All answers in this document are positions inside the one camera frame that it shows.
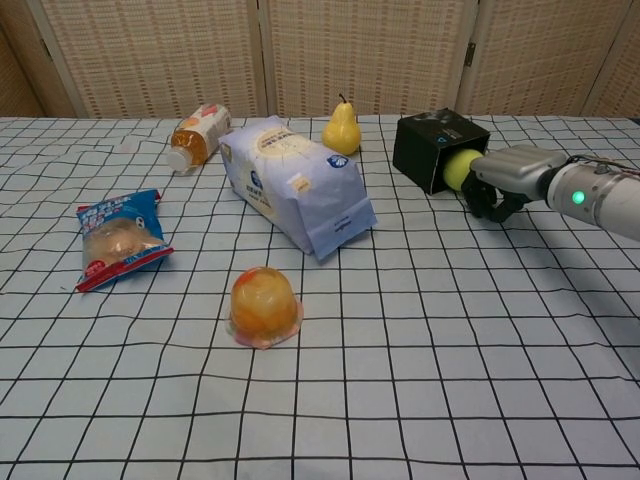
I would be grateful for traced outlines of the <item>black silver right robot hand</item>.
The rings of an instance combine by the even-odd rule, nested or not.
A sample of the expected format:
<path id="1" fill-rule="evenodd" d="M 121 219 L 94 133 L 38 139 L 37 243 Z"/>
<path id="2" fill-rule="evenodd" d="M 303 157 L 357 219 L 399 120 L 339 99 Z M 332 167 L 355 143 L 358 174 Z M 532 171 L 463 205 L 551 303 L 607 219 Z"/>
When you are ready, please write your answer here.
<path id="1" fill-rule="evenodd" d="M 492 151 L 471 161 L 462 194 L 473 216 L 502 223 L 525 204 L 544 200 L 566 162 L 561 152 L 531 145 Z"/>

